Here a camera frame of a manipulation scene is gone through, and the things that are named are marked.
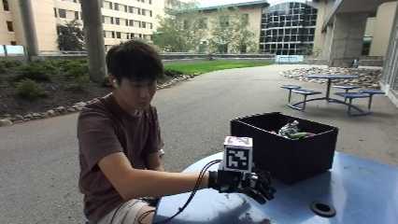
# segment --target hand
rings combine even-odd
[[[264,171],[255,173],[224,170],[210,172],[210,188],[226,193],[244,193],[261,204],[275,198],[276,192],[271,174]]]

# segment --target black cable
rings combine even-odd
[[[188,206],[188,204],[191,203],[191,201],[194,200],[195,196],[196,196],[196,193],[200,189],[200,182],[202,182],[202,179],[206,175],[206,172],[207,170],[211,168],[211,166],[214,166],[216,163],[222,162],[222,160],[215,160],[215,161],[211,161],[208,164],[206,164],[206,166],[203,167],[200,173],[199,173],[199,180],[198,180],[198,183],[196,183],[196,186],[195,186],[195,189],[190,195],[190,198],[184,204],[183,207],[179,208],[179,212],[170,218],[167,218],[166,220],[162,220],[159,222],[155,222],[154,224],[166,224],[168,223],[170,221],[172,221],[172,219],[184,211],[186,207]],[[152,213],[155,212],[155,210],[151,210],[151,211],[147,211],[144,214],[140,215],[139,217],[139,223],[142,223],[142,220]]]

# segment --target white cube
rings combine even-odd
[[[253,138],[228,136],[224,142],[224,170],[252,172]]]

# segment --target black hair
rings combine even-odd
[[[108,73],[122,83],[124,77],[131,81],[159,80],[163,78],[162,56],[140,40],[130,40],[112,47],[107,53]]]

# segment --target black glove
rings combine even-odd
[[[220,193],[244,193],[261,204],[272,200],[276,193],[271,174],[260,170],[255,173],[211,171],[210,188],[219,190]]]

